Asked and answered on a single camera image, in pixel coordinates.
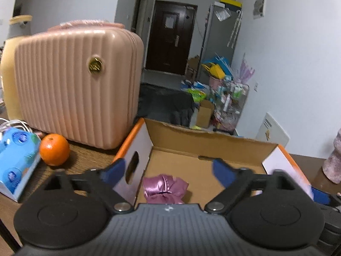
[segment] refrigerator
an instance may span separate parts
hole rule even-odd
[[[229,7],[228,4],[226,7],[231,11],[231,17],[224,21],[220,21],[215,14],[216,12],[221,11],[223,9],[222,7],[211,5],[209,8],[206,29],[201,48],[200,63],[212,59],[216,55],[225,57],[230,64],[232,62],[236,45],[234,45],[234,48],[232,48],[231,45],[227,47],[227,44],[230,40],[230,36],[238,18],[237,10],[240,8],[236,6]],[[197,80],[204,84],[208,84],[209,81],[209,76],[201,65],[199,67]]]

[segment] metal screw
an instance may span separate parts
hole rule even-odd
[[[211,211],[221,211],[224,208],[224,204],[220,202],[211,202],[207,205]]]
[[[127,202],[122,202],[122,203],[117,203],[114,206],[114,209],[119,211],[119,212],[126,212],[128,210],[130,210],[131,205]]]

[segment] wooden table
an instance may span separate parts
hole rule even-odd
[[[6,114],[0,115],[0,117],[7,118]],[[79,174],[87,169],[90,169],[91,167],[107,167],[111,164],[116,153],[115,150],[104,151],[74,142],[70,142],[70,148],[70,158],[62,166],[64,169],[66,169],[68,174]],[[323,174],[321,167],[324,159],[298,155],[292,155],[292,157],[314,187],[333,194],[341,192],[341,184],[333,184]],[[52,174],[52,172],[53,169],[41,161],[30,178],[20,202],[24,202],[30,196],[30,194]],[[12,235],[17,239],[17,241],[19,241],[19,239],[17,233],[14,230],[13,217],[19,207],[19,203],[16,203],[6,196],[0,194],[0,218],[10,230]],[[0,238],[0,255],[12,255],[11,249],[7,246],[2,238]]]

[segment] tissue box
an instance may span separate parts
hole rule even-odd
[[[40,139],[33,133],[9,128],[0,142],[0,192],[18,202],[40,161]]]

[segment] electrical box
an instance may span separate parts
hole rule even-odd
[[[265,15],[265,4],[266,0],[256,0],[253,9],[253,18],[261,18]]]
[[[263,123],[258,131],[256,140],[263,142],[272,142],[283,145],[288,144],[290,138],[279,124],[266,113]]]

